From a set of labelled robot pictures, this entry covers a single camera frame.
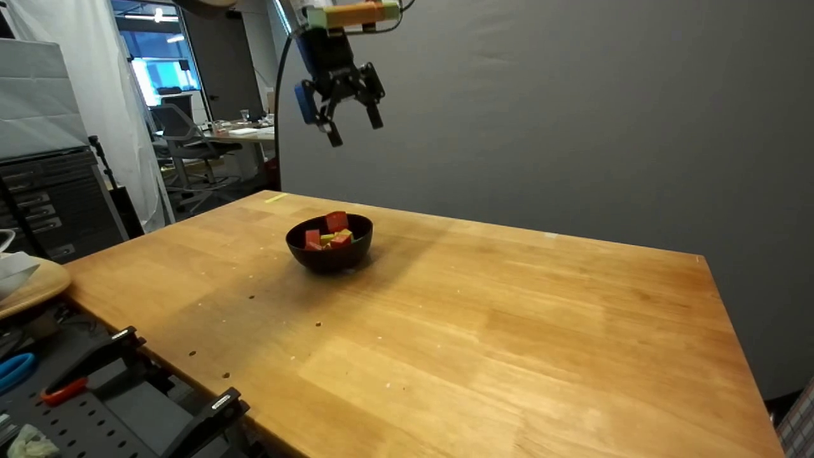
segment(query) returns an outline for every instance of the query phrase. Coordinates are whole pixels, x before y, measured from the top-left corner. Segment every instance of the gray wall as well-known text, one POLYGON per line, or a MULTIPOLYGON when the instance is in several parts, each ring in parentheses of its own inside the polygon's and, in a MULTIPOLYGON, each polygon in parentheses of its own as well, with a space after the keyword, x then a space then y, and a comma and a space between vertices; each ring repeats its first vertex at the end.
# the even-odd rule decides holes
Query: gray wall
POLYGON ((784 394, 814 375, 812 17, 803 0, 416 0, 397 32, 352 40, 385 128, 346 103, 342 148, 303 124, 291 53, 282 183, 703 254, 763 396, 784 394))

